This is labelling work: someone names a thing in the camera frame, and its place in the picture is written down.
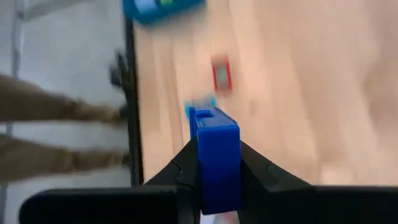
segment floor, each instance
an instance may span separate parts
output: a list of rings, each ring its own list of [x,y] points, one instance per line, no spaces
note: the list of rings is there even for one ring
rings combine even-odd
[[[190,139],[184,101],[214,93],[241,139],[313,184],[397,185],[398,3],[213,0],[136,26],[145,178]]]
[[[42,1],[31,1],[39,4]],[[0,1],[0,71],[10,73],[13,0]],[[24,26],[19,78],[50,91],[92,103],[119,106],[122,93],[108,81],[115,49],[123,49],[123,23],[118,2],[89,0],[46,14]],[[127,150],[127,127],[99,124],[15,124],[13,135],[70,147],[119,147]],[[5,224],[16,224],[21,203],[30,195],[57,187],[127,187],[127,169],[90,175],[34,179],[8,185]]]

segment blue plastic object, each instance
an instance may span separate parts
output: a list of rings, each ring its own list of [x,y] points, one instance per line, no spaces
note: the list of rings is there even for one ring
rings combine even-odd
[[[189,107],[191,139],[198,139],[201,210],[230,212],[241,203],[241,141],[238,124],[217,107]]]
[[[205,0],[124,0],[123,7],[129,20],[148,25],[202,3]]]

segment black table edge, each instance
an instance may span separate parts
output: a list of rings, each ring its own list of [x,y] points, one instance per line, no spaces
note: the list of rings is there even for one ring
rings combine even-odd
[[[144,168],[142,166],[141,129],[139,118],[139,95],[137,81],[136,49],[134,40],[134,25],[128,18],[124,18],[124,35],[126,41],[126,59],[129,67],[129,88],[124,88],[127,101],[127,123],[129,133],[129,151],[131,155],[131,186],[142,185],[144,182]]]

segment light blue object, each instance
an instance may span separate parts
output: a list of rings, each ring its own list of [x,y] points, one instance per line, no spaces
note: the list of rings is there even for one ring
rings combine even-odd
[[[214,107],[217,106],[216,97],[214,95],[204,97],[200,100],[192,100],[184,103],[185,114],[189,119],[189,107]]]
[[[238,124],[217,107],[189,107],[191,139],[198,140],[201,211],[230,212],[241,203],[241,140]]]
[[[124,14],[148,25],[173,14],[204,4],[205,0],[123,0]]]

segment black shoe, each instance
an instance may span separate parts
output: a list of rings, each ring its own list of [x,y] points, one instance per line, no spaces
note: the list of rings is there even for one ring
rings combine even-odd
[[[127,153],[123,156],[122,165],[131,168],[131,156],[130,153]]]
[[[123,105],[122,107],[120,107],[119,114],[120,114],[120,118],[121,119],[126,119],[127,118],[127,116],[129,115],[129,111],[128,111],[127,105]]]

